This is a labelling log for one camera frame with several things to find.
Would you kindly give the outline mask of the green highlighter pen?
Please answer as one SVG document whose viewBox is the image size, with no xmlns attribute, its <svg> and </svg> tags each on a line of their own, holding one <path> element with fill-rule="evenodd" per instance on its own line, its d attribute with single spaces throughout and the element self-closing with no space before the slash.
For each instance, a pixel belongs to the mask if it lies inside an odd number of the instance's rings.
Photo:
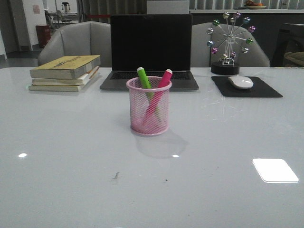
<svg viewBox="0 0 304 228">
<path fill-rule="evenodd" d="M 145 72 L 143 67 L 137 68 L 137 74 L 138 74 L 138 77 L 141 81 L 142 87 L 145 88 L 145 89 L 151 89 L 151 84 L 148 80 L 148 77 L 147 77 L 146 72 Z M 152 100 L 153 96 L 154 96 L 154 93 L 148 92 L 148 93 L 145 93 L 145 94 L 148 98 L 148 101 L 150 102 Z M 154 112 L 155 112 L 155 115 L 156 115 L 158 121 L 160 122 L 161 117 L 160 117 L 160 114 L 159 114 L 159 108 L 156 107 Z"/>
</svg>

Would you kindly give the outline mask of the pink highlighter pen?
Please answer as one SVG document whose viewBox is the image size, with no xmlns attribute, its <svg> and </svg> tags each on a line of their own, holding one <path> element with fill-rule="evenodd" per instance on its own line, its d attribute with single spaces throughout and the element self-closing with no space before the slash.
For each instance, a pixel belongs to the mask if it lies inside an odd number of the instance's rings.
<svg viewBox="0 0 304 228">
<path fill-rule="evenodd" d="M 171 77 L 172 77 L 172 70 L 170 69 L 167 69 L 163 76 L 162 76 L 162 79 L 160 80 L 160 83 L 158 84 L 158 88 L 164 88 L 166 86 L 168 86 L 170 84 L 170 81 L 171 81 Z M 150 117 L 153 115 L 153 114 L 156 114 L 157 113 L 157 107 L 158 107 L 158 103 L 162 97 L 162 94 L 163 94 L 164 90 L 162 91 L 158 91 L 154 94 L 147 110 L 146 110 L 146 113 L 144 115 L 144 119 L 143 119 L 143 125 L 146 125 L 146 123 L 148 122 L 148 120 L 150 119 Z"/>
</svg>

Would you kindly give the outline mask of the pink mesh pen holder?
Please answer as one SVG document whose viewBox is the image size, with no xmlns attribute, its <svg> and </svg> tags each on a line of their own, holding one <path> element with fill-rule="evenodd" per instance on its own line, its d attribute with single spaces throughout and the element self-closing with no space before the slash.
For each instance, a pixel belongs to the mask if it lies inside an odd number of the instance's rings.
<svg viewBox="0 0 304 228">
<path fill-rule="evenodd" d="M 150 76 L 148 79 L 151 89 L 143 88 L 138 77 L 128 80 L 126 86 L 129 89 L 131 129 L 137 134 L 153 136 L 162 134 L 169 128 L 169 92 L 172 83 L 170 81 L 168 86 L 158 88 L 160 77 Z M 144 115 L 150 104 L 145 93 L 151 92 L 155 94 L 162 90 L 164 92 L 158 103 L 161 121 L 159 122 L 156 115 L 153 114 L 146 125 L 143 125 Z"/>
</svg>

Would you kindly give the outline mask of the grey open laptop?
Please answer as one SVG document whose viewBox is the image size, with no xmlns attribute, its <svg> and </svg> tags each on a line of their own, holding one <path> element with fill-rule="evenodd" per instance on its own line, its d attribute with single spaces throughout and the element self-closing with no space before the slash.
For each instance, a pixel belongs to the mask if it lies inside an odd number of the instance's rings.
<svg viewBox="0 0 304 228">
<path fill-rule="evenodd" d="M 112 15 L 110 25 L 112 71 L 100 89 L 126 91 L 139 67 L 158 77 L 172 70 L 172 91 L 199 88 L 190 70 L 190 14 Z"/>
</svg>

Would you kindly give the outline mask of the middle white book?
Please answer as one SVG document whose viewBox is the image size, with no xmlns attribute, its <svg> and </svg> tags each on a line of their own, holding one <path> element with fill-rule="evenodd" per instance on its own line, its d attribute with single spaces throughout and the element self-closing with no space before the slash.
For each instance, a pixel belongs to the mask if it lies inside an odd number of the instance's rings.
<svg viewBox="0 0 304 228">
<path fill-rule="evenodd" d="M 47 79 L 47 78 L 33 78 L 33 85 L 42 85 L 42 86 L 83 86 L 89 82 L 90 79 L 94 77 L 99 67 L 96 66 L 89 72 L 83 74 L 79 78 L 76 79 Z"/>
</svg>

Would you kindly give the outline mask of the white computer mouse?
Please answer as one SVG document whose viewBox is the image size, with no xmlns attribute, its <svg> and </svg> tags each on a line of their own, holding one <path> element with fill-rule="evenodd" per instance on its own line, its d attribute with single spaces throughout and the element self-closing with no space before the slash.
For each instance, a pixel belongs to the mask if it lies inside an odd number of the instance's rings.
<svg viewBox="0 0 304 228">
<path fill-rule="evenodd" d="M 234 88 L 238 89 L 250 89 L 254 85 L 253 81 L 246 76 L 229 76 L 228 80 Z"/>
</svg>

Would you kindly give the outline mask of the ferris wheel desk toy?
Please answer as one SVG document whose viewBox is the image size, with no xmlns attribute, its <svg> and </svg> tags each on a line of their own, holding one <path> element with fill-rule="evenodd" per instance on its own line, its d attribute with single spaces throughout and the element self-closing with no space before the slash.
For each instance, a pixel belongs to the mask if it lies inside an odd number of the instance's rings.
<svg viewBox="0 0 304 228">
<path fill-rule="evenodd" d="M 219 48 L 222 45 L 224 46 L 224 53 L 220 55 L 218 61 L 211 64 L 211 72 L 220 75 L 236 75 L 239 73 L 239 65 L 236 63 L 237 53 L 234 51 L 233 45 L 238 45 L 241 48 L 241 52 L 246 54 L 249 48 L 242 46 L 240 41 L 245 41 L 247 45 L 252 44 L 254 41 L 252 38 L 241 38 L 239 36 L 242 34 L 242 32 L 239 31 L 242 26 L 236 26 L 237 19 L 241 17 L 239 11 L 233 13 L 224 12 L 222 17 L 226 20 L 226 28 L 220 25 L 219 19 L 215 19 L 212 21 L 211 27 L 206 29 L 208 35 L 212 35 L 215 28 L 221 29 L 219 40 L 209 40 L 207 42 L 211 54 L 214 55 L 218 53 Z"/>
</svg>

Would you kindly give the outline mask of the yellow top book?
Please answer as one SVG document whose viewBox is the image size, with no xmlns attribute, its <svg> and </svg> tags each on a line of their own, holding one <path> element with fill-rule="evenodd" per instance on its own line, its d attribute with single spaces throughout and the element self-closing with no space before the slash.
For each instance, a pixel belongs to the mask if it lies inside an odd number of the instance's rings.
<svg viewBox="0 0 304 228">
<path fill-rule="evenodd" d="M 63 56 L 30 70 L 32 78 L 76 79 L 101 64 L 100 55 Z"/>
</svg>

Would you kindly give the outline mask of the yellow book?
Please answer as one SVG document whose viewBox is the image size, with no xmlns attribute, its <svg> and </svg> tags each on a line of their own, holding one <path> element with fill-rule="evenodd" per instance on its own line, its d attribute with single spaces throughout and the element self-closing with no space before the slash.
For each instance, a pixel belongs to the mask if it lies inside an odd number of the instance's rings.
<svg viewBox="0 0 304 228">
<path fill-rule="evenodd" d="M 100 55 L 63 56 L 30 70 L 32 78 L 76 79 L 101 64 Z"/>
<path fill-rule="evenodd" d="M 28 89 L 30 91 L 61 91 L 61 92 L 78 92 L 80 91 L 85 85 L 33 85 L 31 84 Z"/>
</svg>

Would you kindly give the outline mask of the black mouse pad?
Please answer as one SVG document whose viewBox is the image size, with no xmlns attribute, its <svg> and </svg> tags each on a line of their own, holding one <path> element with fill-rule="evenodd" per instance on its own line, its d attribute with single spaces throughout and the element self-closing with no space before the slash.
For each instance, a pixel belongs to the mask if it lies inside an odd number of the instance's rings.
<svg viewBox="0 0 304 228">
<path fill-rule="evenodd" d="M 253 87 L 249 89 L 235 88 L 228 80 L 228 76 L 211 77 L 221 94 L 225 97 L 253 97 L 253 98 L 281 98 L 279 92 L 256 76 L 250 76 Z"/>
</svg>

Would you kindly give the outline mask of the bottom yellow book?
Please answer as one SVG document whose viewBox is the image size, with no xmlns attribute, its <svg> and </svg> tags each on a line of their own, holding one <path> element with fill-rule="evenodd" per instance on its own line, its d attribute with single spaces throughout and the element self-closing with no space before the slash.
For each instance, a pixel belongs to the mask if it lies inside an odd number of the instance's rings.
<svg viewBox="0 0 304 228">
<path fill-rule="evenodd" d="M 31 84 L 28 89 L 30 91 L 61 91 L 61 92 L 78 92 L 80 91 L 85 85 L 33 85 Z"/>
</svg>

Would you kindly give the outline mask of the red trash bin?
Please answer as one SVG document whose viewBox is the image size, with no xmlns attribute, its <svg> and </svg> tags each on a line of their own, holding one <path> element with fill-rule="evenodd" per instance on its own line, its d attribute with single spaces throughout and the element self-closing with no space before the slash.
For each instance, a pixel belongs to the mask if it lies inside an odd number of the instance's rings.
<svg viewBox="0 0 304 228">
<path fill-rule="evenodd" d="M 40 48 L 44 48 L 51 39 L 49 25 L 36 25 L 38 44 Z"/>
</svg>

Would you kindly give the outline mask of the fruit bowl on counter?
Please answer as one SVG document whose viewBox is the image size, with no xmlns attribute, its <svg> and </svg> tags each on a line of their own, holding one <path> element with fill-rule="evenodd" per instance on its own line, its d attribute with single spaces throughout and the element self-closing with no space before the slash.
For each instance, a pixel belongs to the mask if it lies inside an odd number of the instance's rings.
<svg viewBox="0 0 304 228">
<path fill-rule="evenodd" d="M 266 5 L 263 5 L 262 3 L 257 3 L 253 0 L 246 0 L 244 2 L 244 6 L 247 8 L 247 9 L 251 9 L 251 10 L 260 10 L 260 9 L 265 9 L 266 8 Z"/>
</svg>

